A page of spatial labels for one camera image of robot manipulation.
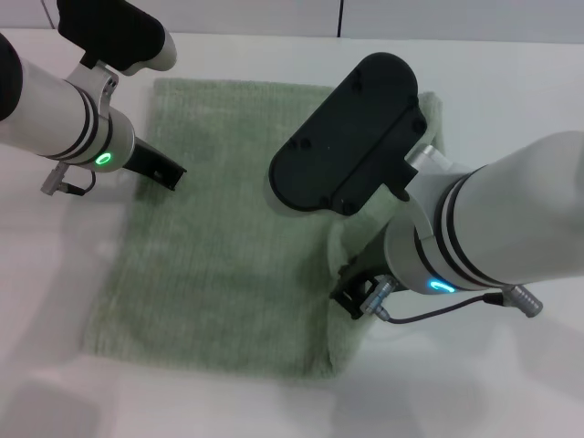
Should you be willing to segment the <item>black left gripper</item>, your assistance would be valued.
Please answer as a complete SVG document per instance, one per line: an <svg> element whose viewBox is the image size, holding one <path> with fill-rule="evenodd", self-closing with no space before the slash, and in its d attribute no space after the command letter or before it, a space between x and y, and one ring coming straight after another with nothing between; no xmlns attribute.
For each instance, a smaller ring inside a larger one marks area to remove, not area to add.
<svg viewBox="0 0 584 438"><path fill-rule="evenodd" d="M135 140L133 152L123 168L150 178L171 191L186 173L180 164L141 139Z"/></svg>

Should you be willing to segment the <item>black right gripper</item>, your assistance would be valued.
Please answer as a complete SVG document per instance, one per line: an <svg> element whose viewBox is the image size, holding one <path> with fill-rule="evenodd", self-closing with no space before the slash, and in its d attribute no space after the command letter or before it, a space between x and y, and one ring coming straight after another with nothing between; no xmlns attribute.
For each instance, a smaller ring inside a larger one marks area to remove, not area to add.
<svg viewBox="0 0 584 438"><path fill-rule="evenodd" d="M366 298L377 284L380 275L380 257L375 251L363 249L353 256L339 270L339 280L329 294L329 298L347 311L352 319L364 315L360 309Z"/></svg>

